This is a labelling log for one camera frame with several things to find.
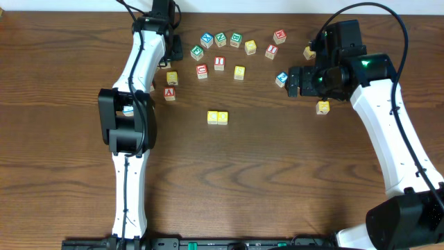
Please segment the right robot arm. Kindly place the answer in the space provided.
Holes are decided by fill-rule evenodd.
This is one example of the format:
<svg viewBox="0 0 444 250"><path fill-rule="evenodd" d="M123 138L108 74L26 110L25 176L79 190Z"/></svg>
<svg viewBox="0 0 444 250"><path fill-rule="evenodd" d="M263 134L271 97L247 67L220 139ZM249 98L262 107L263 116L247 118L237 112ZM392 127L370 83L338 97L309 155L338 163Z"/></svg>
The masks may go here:
<svg viewBox="0 0 444 250"><path fill-rule="evenodd" d="M316 62L289 69L288 95L351 103L377 154L387 197L368 211L364 224L337 232L336 244L408 249L441 243L443 177L412 126L390 58L368 54L356 20L326 26L311 48Z"/></svg>

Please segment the green R block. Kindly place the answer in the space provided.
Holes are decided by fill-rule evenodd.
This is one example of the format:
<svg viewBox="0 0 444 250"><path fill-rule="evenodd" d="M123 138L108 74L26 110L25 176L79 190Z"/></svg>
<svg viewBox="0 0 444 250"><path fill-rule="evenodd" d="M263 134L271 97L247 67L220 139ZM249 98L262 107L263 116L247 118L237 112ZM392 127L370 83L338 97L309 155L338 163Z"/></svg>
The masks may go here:
<svg viewBox="0 0 444 250"><path fill-rule="evenodd" d="M171 68L171 63L170 62L161 62L159 68L160 69L169 69L169 68Z"/></svg>

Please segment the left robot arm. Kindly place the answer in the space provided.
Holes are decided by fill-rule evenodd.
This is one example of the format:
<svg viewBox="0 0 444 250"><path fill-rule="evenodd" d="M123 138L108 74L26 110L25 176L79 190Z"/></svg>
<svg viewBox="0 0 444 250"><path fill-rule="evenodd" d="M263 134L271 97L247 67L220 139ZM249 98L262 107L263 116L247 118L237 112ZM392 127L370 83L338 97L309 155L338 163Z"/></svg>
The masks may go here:
<svg viewBox="0 0 444 250"><path fill-rule="evenodd" d="M157 124L150 88L157 69L182 60L174 33L182 13L175 1L154 0L133 17L133 46L126 66L110 89L98 95L101 132L116 174L116 215L108 249L141 249L147 229L146 165L155 146Z"/></svg>

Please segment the yellow O block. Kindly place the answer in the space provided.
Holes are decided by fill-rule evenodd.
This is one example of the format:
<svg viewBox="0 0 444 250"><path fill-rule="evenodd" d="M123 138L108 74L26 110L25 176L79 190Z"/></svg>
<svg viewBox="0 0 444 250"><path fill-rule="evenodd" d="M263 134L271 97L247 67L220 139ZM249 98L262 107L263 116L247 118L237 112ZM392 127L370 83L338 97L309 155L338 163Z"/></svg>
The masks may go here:
<svg viewBox="0 0 444 250"><path fill-rule="evenodd" d="M217 117L217 124L218 125L227 125L228 124L228 119L229 119L228 112L226 112L226 111L218 112L218 117Z"/></svg>

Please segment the blue L block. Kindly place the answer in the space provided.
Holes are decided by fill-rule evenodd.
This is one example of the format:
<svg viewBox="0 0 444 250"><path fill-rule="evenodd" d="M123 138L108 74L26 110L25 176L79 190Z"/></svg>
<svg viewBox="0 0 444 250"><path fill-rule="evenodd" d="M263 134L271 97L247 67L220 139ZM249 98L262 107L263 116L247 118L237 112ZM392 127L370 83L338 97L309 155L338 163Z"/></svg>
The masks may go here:
<svg viewBox="0 0 444 250"><path fill-rule="evenodd" d="M132 117L134 115L134 108L132 106L124 106L122 113L127 117Z"/></svg>

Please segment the yellow C block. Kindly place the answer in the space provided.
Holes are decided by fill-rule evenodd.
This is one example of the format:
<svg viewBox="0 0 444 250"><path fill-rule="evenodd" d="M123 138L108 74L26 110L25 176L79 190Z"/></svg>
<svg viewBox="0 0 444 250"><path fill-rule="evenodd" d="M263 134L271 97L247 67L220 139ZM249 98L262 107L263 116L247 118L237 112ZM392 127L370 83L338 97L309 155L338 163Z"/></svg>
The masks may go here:
<svg viewBox="0 0 444 250"><path fill-rule="evenodd" d="M219 112L215 110L210 110L207 112L207 123L208 124L218 124Z"/></svg>

